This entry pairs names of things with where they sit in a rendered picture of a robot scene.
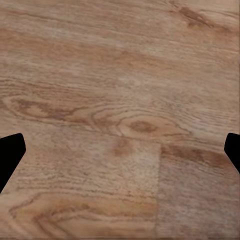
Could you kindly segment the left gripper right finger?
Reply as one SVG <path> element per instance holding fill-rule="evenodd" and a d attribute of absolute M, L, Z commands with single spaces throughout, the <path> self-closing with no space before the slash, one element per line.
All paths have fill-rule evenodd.
<path fill-rule="evenodd" d="M 224 151 L 227 156 L 230 158 L 238 172 L 240 173 L 240 135 L 235 133 L 229 133 L 225 146 Z"/>

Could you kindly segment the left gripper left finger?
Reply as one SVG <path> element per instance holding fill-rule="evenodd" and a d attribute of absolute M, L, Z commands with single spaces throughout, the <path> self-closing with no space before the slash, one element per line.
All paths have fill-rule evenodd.
<path fill-rule="evenodd" d="M 21 133 L 0 138 L 0 193 L 26 152 Z"/>

